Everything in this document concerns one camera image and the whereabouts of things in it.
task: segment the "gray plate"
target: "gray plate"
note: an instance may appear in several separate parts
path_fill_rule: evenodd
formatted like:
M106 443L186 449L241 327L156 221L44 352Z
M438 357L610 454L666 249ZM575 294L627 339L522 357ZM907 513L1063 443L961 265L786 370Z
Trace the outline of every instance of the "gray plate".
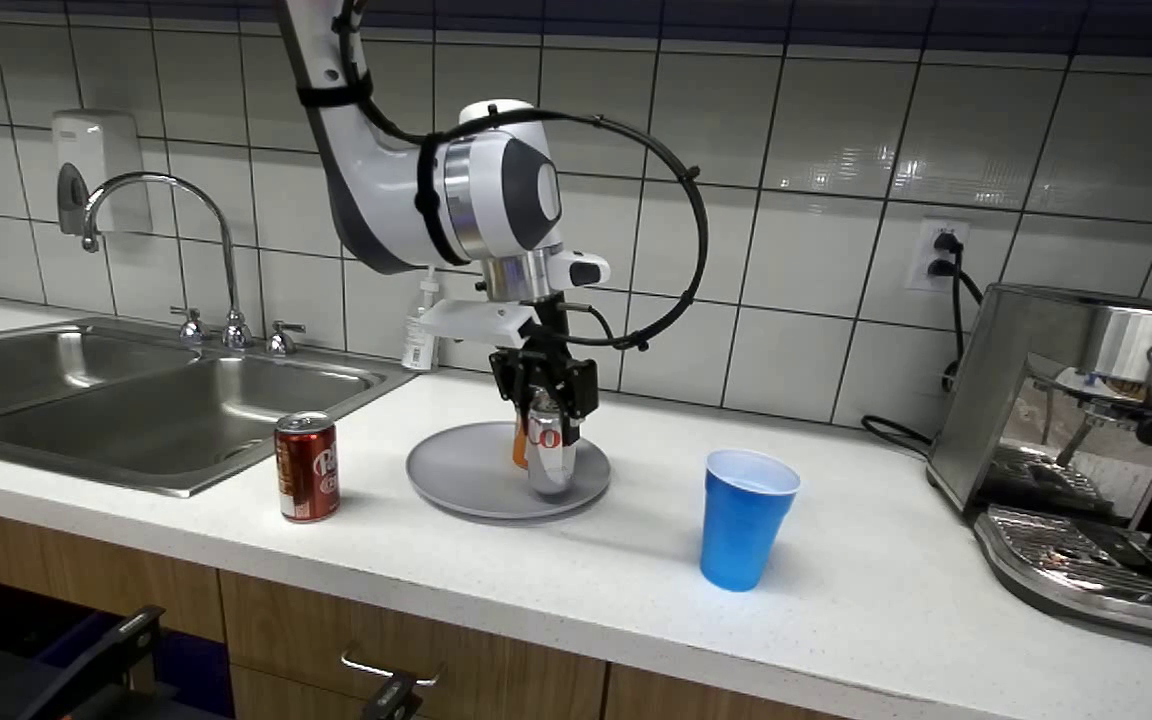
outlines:
M412 449L407 477L427 503L491 525L570 515L610 482L610 460L585 438L575 449L570 486L563 495L534 495L506 449L513 422L447 428Z

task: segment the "blue cup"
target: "blue cup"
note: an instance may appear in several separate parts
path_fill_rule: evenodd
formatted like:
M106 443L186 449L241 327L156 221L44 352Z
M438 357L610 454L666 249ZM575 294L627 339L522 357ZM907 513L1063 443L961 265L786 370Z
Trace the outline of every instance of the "blue cup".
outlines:
M754 586L796 493L801 477L771 454L713 452L702 468L698 570L729 593Z

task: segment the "sink basin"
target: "sink basin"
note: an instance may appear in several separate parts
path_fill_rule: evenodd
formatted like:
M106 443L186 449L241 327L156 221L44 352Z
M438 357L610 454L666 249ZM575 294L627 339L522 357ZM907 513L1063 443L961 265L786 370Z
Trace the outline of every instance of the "sink basin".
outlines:
M190 365L190 352L112 323L52 323L0 337L0 408Z
M399 381L329 361L216 357L0 410L0 460L190 495L262 460L276 416L345 416Z

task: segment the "kitchen counter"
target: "kitchen counter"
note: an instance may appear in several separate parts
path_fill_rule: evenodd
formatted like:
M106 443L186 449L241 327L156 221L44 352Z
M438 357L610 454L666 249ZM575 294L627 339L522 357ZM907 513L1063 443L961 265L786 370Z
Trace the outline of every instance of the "kitchen counter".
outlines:
M0 327L44 321L0 304ZM845 717L1152 717L1152 644L1003 593L907 452L609 396L585 432L610 493L491 526L427 507L404 473L423 436L473 421L506 405L466 374L418 374L340 421L345 507L322 525L278 519L271 460L194 501L0 463L0 515ZM754 593L694 570L713 449L805 477Z

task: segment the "stainless steel appliance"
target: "stainless steel appliance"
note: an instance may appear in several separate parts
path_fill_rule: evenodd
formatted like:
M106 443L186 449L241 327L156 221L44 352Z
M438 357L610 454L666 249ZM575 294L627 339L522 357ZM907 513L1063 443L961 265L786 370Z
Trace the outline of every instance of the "stainless steel appliance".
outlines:
M992 289L927 477L1012 593L1152 633L1152 304Z

